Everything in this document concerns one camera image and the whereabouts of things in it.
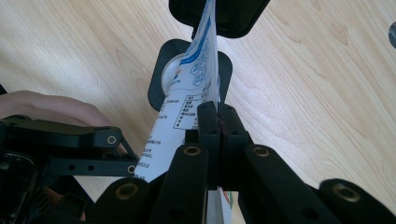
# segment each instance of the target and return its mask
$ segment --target wooden floor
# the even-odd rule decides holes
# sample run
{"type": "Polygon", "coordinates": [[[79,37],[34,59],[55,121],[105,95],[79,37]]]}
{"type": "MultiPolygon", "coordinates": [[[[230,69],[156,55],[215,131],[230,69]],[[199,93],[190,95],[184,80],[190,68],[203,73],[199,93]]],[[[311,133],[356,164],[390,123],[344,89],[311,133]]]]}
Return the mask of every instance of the wooden floor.
{"type": "MultiPolygon", "coordinates": [[[[141,153],[158,115],[147,93],[160,47],[191,40],[167,4],[1,0],[0,83],[96,105],[141,153]]],[[[304,182],[344,178],[393,213],[395,21],[394,0],[272,0],[248,35],[218,38],[233,61],[226,103],[255,143],[304,182]]],[[[97,197],[102,180],[88,179],[97,197]]]]}

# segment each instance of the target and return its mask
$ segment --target metal screw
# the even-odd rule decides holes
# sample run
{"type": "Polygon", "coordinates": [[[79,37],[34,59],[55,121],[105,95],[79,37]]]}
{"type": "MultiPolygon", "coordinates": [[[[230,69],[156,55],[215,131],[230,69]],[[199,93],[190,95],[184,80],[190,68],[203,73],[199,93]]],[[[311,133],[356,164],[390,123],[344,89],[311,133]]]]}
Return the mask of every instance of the metal screw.
{"type": "Polygon", "coordinates": [[[139,191],[139,187],[135,183],[126,183],[116,189],[115,195],[118,199],[125,201],[133,198],[139,191]]]}
{"type": "Polygon", "coordinates": [[[260,156],[260,157],[267,157],[270,155],[270,152],[268,151],[268,149],[263,148],[263,147],[255,147],[255,148],[253,148],[253,152],[256,156],[260,156]]]}
{"type": "Polygon", "coordinates": [[[354,189],[351,189],[343,184],[336,184],[332,187],[332,192],[338,197],[348,201],[350,203],[355,203],[361,199],[361,196],[354,189]]]}
{"type": "Polygon", "coordinates": [[[198,147],[186,147],[184,148],[184,153],[189,156],[196,156],[201,153],[201,149],[198,147]]]}
{"type": "Polygon", "coordinates": [[[117,142],[117,138],[115,137],[115,136],[109,136],[108,138],[107,138],[107,142],[110,144],[110,145],[113,145],[113,144],[115,144],[116,142],[117,142]]]}

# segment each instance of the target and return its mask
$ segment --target bolt hole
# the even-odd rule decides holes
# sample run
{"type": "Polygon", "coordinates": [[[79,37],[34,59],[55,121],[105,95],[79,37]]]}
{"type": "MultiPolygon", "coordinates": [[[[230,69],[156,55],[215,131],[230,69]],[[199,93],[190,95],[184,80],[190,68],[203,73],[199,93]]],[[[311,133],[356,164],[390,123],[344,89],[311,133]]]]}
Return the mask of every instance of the bolt hole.
{"type": "Polygon", "coordinates": [[[267,157],[270,155],[270,152],[268,151],[268,149],[263,148],[263,147],[255,147],[255,148],[253,148],[253,152],[256,156],[260,156],[260,157],[267,157]]]}
{"type": "Polygon", "coordinates": [[[126,183],[116,189],[118,199],[124,201],[133,198],[139,191],[139,187],[135,183],[126,183]]]}
{"type": "Polygon", "coordinates": [[[128,166],[128,173],[129,174],[133,174],[134,173],[134,166],[133,165],[128,166]]]}
{"type": "Polygon", "coordinates": [[[108,142],[110,145],[113,145],[113,144],[115,144],[115,143],[117,142],[117,138],[116,138],[115,136],[109,136],[109,137],[107,138],[107,142],[108,142]]]}
{"type": "Polygon", "coordinates": [[[350,203],[355,203],[361,199],[361,196],[354,189],[351,189],[344,184],[336,184],[332,187],[332,192],[341,199],[350,203]]]}
{"type": "Polygon", "coordinates": [[[303,208],[301,210],[301,214],[306,218],[306,219],[310,219],[310,220],[318,220],[319,218],[319,214],[317,212],[317,210],[313,209],[313,208],[303,208]]]}
{"type": "Polygon", "coordinates": [[[182,206],[177,206],[169,209],[168,215],[172,219],[182,219],[184,216],[186,216],[186,209],[184,209],[182,206]]]}
{"type": "Polygon", "coordinates": [[[187,147],[184,148],[184,153],[189,156],[195,156],[201,153],[201,149],[198,147],[187,147]]]}

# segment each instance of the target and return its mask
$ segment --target human hand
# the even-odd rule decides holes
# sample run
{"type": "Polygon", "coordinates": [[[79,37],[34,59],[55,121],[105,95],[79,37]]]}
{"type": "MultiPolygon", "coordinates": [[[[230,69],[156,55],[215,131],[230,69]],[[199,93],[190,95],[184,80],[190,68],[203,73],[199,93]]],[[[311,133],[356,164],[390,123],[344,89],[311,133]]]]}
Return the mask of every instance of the human hand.
{"type": "MultiPolygon", "coordinates": [[[[78,126],[113,126],[95,106],[81,101],[48,96],[32,91],[16,91],[0,95],[0,119],[12,115],[25,115],[30,119],[43,119],[78,126]]],[[[53,206],[59,204],[62,195],[45,188],[53,206]]]]}

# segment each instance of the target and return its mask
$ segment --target blue printed graphic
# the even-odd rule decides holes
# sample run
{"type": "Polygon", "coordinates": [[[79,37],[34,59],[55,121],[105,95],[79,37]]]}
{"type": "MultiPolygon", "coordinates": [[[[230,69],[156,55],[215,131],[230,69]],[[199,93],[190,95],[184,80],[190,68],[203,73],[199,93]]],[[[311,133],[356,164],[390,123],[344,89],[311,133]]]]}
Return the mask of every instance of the blue printed graphic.
{"type": "Polygon", "coordinates": [[[206,35],[207,35],[207,32],[209,31],[209,27],[210,27],[210,17],[209,17],[209,20],[207,20],[206,27],[204,30],[204,35],[201,38],[201,41],[199,43],[197,51],[195,51],[189,58],[181,60],[180,65],[182,65],[184,63],[192,63],[198,58],[198,56],[201,53],[202,46],[204,45],[204,42],[206,40],[206,35]]]}
{"type": "Polygon", "coordinates": [[[202,47],[201,54],[199,58],[195,61],[195,64],[192,66],[190,73],[195,76],[193,81],[194,86],[200,86],[201,83],[204,82],[206,77],[206,63],[207,63],[207,54],[209,52],[209,40],[207,39],[202,47]]]}

